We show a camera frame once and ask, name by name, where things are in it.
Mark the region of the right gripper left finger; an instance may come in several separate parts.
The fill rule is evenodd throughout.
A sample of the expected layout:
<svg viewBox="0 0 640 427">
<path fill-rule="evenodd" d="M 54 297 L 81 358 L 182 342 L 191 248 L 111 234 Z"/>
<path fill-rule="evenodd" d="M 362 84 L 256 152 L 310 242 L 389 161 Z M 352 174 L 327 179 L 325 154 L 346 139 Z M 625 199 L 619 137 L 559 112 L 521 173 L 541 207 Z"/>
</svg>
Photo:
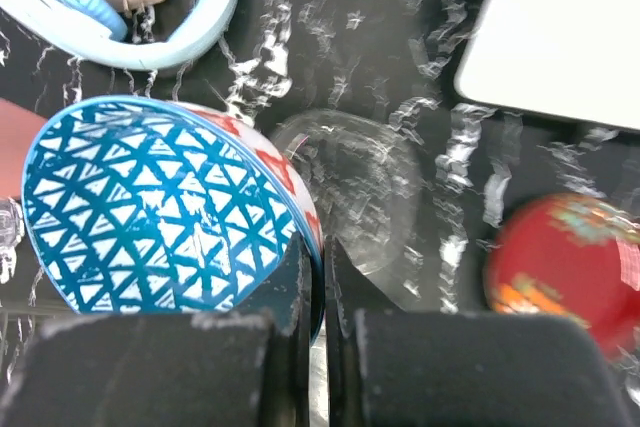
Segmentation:
<svg viewBox="0 0 640 427">
<path fill-rule="evenodd" d="M 44 323 L 1 397 L 5 426 L 305 426 L 312 269 L 300 236 L 227 313 Z"/>
</svg>

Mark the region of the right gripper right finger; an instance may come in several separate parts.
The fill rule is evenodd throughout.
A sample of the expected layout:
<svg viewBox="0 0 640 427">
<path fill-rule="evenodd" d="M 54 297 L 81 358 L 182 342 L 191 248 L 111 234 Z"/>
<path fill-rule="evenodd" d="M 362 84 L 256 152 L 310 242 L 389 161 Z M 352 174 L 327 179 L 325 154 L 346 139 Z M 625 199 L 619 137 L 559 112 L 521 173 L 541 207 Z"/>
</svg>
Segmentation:
<svg viewBox="0 0 640 427">
<path fill-rule="evenodd" d="M 600 350 L 557 316 L 405 312 L 324 250 L 333 426 L 630 426 Z"/>
</svg>

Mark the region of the blue triangle pattern bowl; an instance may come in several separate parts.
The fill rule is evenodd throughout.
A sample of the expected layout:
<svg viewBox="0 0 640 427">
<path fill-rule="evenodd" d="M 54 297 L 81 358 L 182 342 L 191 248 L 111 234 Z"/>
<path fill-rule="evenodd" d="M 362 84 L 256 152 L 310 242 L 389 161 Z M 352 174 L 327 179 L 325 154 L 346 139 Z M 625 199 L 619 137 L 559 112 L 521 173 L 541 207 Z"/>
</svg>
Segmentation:
<svg viewBox="0 0 640 427">
<path fill-rule="evenodd" d="M 36 257 L 77 313 L 231 310 L 299 234 L 320 329 L 311 195 L 284 154 L 230 115 L 130 95 L 80 101 L 36 134 L 21 196 Z"/>
</svg>

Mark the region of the clear plastic tumbler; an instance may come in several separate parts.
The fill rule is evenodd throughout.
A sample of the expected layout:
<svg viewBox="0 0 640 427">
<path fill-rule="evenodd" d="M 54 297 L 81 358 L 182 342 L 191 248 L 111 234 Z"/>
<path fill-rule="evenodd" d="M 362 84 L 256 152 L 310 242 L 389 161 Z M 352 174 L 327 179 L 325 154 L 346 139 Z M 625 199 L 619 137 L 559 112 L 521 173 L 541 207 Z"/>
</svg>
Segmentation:
<svg viewBox="0 0 640 427">
<path fill-rule="evenodd" d="M 25 235 L 21 206 L 12 198 L 2 198 L 0 208 L 0 254 L 2 284 L 15 275 L 17 264 L 16 247 Z"/>
</svg>

